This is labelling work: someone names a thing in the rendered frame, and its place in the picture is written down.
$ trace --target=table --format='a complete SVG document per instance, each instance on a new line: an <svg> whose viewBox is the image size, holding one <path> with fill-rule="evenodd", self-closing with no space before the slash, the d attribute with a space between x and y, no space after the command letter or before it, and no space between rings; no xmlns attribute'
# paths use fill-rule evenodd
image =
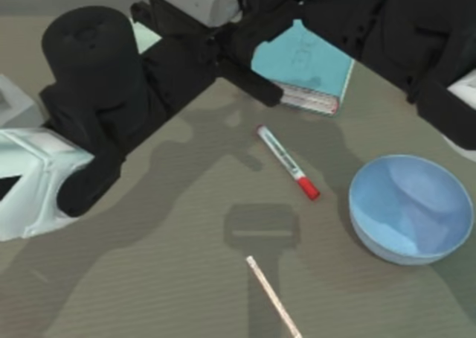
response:
<svg viewBox="0 0 476 338"><path fill-rule="evenodd" d="M50 21L0 17L0 72L32 96L52 81L39 44ZM320 201L308 201L256 138L261 123L317 183ZM335 119L266 109L217 81L129 157L83 221L1 244L0 337L288 337L250 276L250 253L305 337L474 337L474 235L438 264L406 268L373 257L350 228L350 180L389 153L440 163L476 197L476 164L361 66ZM257 236L240 249L244 220ZM298 224L291 239L258 239L287 222Z"/></svg>

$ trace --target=teal book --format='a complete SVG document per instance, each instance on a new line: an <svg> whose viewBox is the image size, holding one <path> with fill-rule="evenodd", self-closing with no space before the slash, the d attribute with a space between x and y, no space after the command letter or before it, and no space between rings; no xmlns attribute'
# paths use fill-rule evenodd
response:
<svg viewBox="0 0 476 338"><path fill-rule="evenodd" d="M282 103L335 115L341 108L354 60L302 21L255 52L253 70L283 88Z"/></svg>

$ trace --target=bowl rim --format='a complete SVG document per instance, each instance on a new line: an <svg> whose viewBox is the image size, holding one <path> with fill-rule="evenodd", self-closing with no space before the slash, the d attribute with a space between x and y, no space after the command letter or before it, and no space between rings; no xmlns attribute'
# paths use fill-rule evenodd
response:
<svg viewBox="0 0 476 338"><path fill-rule="evenodd" d="M441 252L441 253L438 253L438 254L416 254L416 255L409 255L408 253L403 253L403 252L400 252L398 250L395 250L395 249L391 249L390 247L386 246L385 244L383 244L380 240L377 240L374 238L374 236L370 235L368 233L368 231L360 225L360 222L355 218L355 215L353 214L353 210L352 210L352 207L354 206L353 205L353 202L354 200L352 199L352 192L353 192L353 187L354 187L354 184L357 180L357 177L359 176L359 174L361 174L365 169L367 169L368 167L370 167L371 165L374 165L375 163L377 162L380 162L380 161L383 161L385 159L395 159L395 158L409 158L409 159L415 159L417 161L420 161L420 162L424 162L426 163L427 165L431 165L433 167L436 167L438 169L440 169L441 171L447 173L460 187L461 189L463 190L463 193L464 195L466 196L466 199L468 200L469 202L469 209L470 209L470 212L471 212L471 217L470 217L470 223L469 223L469 227L468 229L466 230L466 235L464 237L464 239L462 239L459 243L457 243L456 245L454 245L452 248L450 248L449 250L446 250L444 252ZM474 204L473 204L473 201L472 201L472 198L471 196L469 195L469 192L468 190L466 189L466 187L463 185L463 183L451 172L449 171L448 169L444 168L442 165L439 165L438 163L436 162L433 162L429 159L426 159L426 158L423 158L423 157L420 157L420 156L415 156L413 154L389 154L389 155L385 155L385 156L380 156L380 157L376 157L375 159L371 160L370 162L366 163L364 166L362 166L358 171L357 173L355 174L355 176L353 177L352 179L352 182L350 183L350 187L349 187L349 209L351 211L351 215L353 217L353 221L355 222L356 225L358 225L358 227L366 234L366 236L369 237L369 239L371 239L373 242L377 243L378 245L380 245L381 248L383 249L386 249L387 251L389 252L393 252L397 255L401 255L403 257L406 257L406 258L427 258L427 259L430 259L430 258L440 258L440 257L444 257L444 256L447 256L449 254L451 254L452 252L458 250L462 245L464 245L466 243L466 241L469 239L469 237L471 236L472 234L472 231L473 231L473 228L475 226L475 207L474 207Z"/></svg>

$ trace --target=bowl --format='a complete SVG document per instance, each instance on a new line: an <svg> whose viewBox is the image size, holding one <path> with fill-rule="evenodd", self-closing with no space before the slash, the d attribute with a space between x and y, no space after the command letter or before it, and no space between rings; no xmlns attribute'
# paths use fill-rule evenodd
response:
<svg viewBox="0 0 476 338"><path fill-rule="evenodd" d="M350 218L364 245L405 266L438 261L472 232L468 191L445 168L416 156L384 156L366 164L349 192Z"/></svg>

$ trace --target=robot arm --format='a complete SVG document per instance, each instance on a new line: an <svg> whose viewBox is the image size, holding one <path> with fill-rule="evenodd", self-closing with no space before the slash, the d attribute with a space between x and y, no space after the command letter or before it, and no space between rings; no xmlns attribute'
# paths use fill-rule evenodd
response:
<svg viewBox="0 0 476 338"><path fill-rule="evenodd" d="M143 54L116 10L68 12L42 40L56 79L40 93L51 118L38 130L43 141L32 139L35 131L0 131L5 158L33 168L21 179L16 164L0 172L0 234L8 232L0 240L85 214L120 178L126 157L218 77L279 104L283 90L253 72L251 60L296 19L405 91L455 147L475 151L476 111L467 104L474 76L450 87L476 68L475 9L472 0L149 0L131 7L134 21L161 36ZM71 150L48 151L58 141ZM20 185L27 181L54 195ZM16 221L25 200L35 208Z"/></svg>

